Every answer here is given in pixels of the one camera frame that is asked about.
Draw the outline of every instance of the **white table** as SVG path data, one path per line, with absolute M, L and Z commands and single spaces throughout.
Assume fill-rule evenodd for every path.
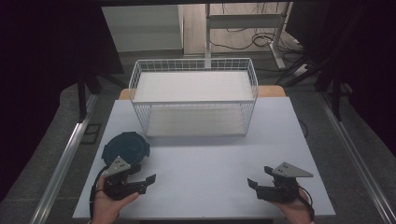
M 113 106 L 74 218 L 88 218 L 90 190 L 105 166 L 103 148 L 122 132 L 143 135 L 130 101 Z M 157 174 L 145 195 L 124 207 L 120 218 L 130 219 L 238 219 L 283 217 L 279 210 L 248 186 L 247 179 L 273 186 L 263 166 L 283 161 L 314 175 L 297 178 L 312 195 L 317 216 L 335 215 L 305 142 L 288 97 L 258 98 L 247 136 L 200 138 L 150 138 L 151 154 L 142 170 L 129 181 Z

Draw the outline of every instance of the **wall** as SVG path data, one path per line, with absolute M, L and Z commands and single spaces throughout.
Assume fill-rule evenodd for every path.
M 182 49 L 177 6 L 102 7 L 118 52 Z

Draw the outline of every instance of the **gray floor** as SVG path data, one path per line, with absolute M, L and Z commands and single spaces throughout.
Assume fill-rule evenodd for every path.
M 256 68 L 276 69 L 270 52 L 217 56 L 249 57 L 252 58 Z M 115 77 L 128 82 L 134 62 L 137 59 L 180 57 L 188 56 L 183 56 L 178 51 L 123 53 L 121 54 L 121 60 L 125 75 L 115 75 Z M 257 70 L 257 76 L 262 85 L 275 83 L 280 74 L 279 72 Z M 294 87 L 286 88 L 285 91 L 292 101 L 297 117 L 308 128 L 307 144 L 337 214 L 335 217 L 318 217 L 316 223 L 382 223 L 381 216 L 361 183 L 359 175 L 320 103 L 321 95 L 314 91 L 313 83 L 315 80 L 315 77 L 311 77 Z M 86 220 L 74 220 L 72 215 L 91 169 L 93 157 L 105 130 L 112 105 L 121 91 L 120 87 L 105 79 L 100 78 L 100 82 L 104 89 L 99 95 L 90 122 L 90 124 L 101 124 L 99 137 L 91 145 L 84 144 L 78 147 L 64 184 L 50 210 L 47 223 L 87 222 Z M 8 196 L 0 204 L 0 223 L 28 223 L 31 220 L 78 120 L 77 102 L 76 86 L 72 86 L 63 92 L 61 106 L 47 134 Z M 390 178 L 390 176 L 396 176 L 395 158 L 354 111 L 353 107 L 349 105 L 347 97 L 342 99 L 341 115 L 343 123 L 364 161 L 389 201 L 393 203 L 393 207 L 395 207 L 396 179 Z M 91 140 L 92 137 L 89 135 L 83 139 L 84 142 L 90 142 Z M 117 223 L 131 222 L 118 220 Z M 275 223 L 287 222 L 280 219 L 276 220 Z

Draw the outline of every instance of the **hand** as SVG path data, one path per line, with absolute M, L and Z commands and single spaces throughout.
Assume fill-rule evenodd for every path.
M 96 195 L 93 203 L 93 218 L 91 224 L 111 224 L 128 203 L 133 202 L 139 193 L 131 194 L 122 200 L 114 201 L 103 192 L 103 185 L 105 184 L 105 177 L 102 175 L 96 186 Z
M 299 188 L 300 196 L 308 202 L 308 197 L 305 192 Z M 291 224 L 309 224 L 311 217 L 309 216 L 306 206 L 296 199 L 292 203 L 275 203 L 270 202 L 282 211 L 285 217 Z

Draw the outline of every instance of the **wire basket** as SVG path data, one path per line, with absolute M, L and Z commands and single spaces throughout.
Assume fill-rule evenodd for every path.
M 250 59 L 139 60 L 129 95 L 148 137 L 246 135 L 257 78 Z

